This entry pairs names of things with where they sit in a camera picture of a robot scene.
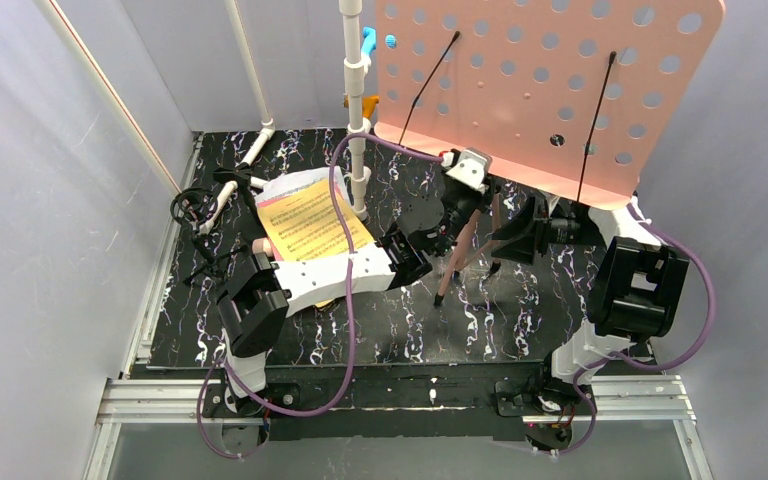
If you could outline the pink music stand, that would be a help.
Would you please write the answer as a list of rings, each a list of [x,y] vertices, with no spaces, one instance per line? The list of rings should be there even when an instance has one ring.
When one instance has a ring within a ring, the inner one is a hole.
[[[721,1],[380,1],[376,134],[575,200],[650,249],[627,204],[725,17]]]

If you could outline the yellow sheet music page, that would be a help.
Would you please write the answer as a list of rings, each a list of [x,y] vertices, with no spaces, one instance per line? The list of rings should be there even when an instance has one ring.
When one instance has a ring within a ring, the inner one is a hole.
[[[319,180],[289,195],[257,204],[275,258],[307,261],[349,251],[342,226],[350,231],[352,244],[359,249],[374,238],[356,217],[338,190],[333,203],[329,181]]]

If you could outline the white sheet music page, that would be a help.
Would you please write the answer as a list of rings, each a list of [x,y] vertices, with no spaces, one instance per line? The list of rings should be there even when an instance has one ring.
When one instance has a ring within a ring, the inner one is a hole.
[[[274,199],[293,195],[295,192],[303,190],[321,180],[328,180],[329,177],[330,169],[328,167],[283,174],[276,179],[267,181],[263,185],[262,191],[254,196],[255,204],[260,206]]]

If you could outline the pink microphone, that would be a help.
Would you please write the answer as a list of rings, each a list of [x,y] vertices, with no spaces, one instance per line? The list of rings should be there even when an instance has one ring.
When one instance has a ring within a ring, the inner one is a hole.
[[[259,238],[252,242],[251,250],[254,254],[262,253],[268,258],[274,258],[273,246],[268,238]]]

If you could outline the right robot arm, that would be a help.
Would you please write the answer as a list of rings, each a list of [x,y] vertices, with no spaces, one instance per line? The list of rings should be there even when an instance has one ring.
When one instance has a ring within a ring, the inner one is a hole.
[[[493,257],[522,264],[553,245],[606,248],[581,326],[544,362],[546,382],[587,384],[597,362],[673,325],[689,261],[642,226],[633,204],[602,210],[574,202],[554,212],[548,199],[531,197],[492,238]]]

